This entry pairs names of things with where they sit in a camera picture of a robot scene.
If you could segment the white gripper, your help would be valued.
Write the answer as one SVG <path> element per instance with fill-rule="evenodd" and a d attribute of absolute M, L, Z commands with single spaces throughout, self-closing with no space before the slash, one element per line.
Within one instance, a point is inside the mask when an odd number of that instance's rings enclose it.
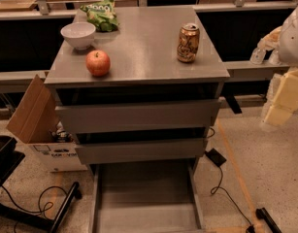
<path fill-rule="evenodd" d="M 273 126 L 286 123 L 298 110 L 298 68 L 291 68 L 283 76 L 275 74 L 267 91 L 264 121 Z"/>

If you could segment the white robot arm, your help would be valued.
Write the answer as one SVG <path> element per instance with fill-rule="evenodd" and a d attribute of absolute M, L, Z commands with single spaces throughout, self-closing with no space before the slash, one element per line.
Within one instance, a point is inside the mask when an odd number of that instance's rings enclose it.
<path fill-rule="evenodd" d="M 290 67 L 281 77 L 264 117 L 265 123 L 280 126 L 298 110 L 298 6 L 282 26 L 263 37 L 257 46 L 261 50 L 277 49 L 279 61 Z"/>

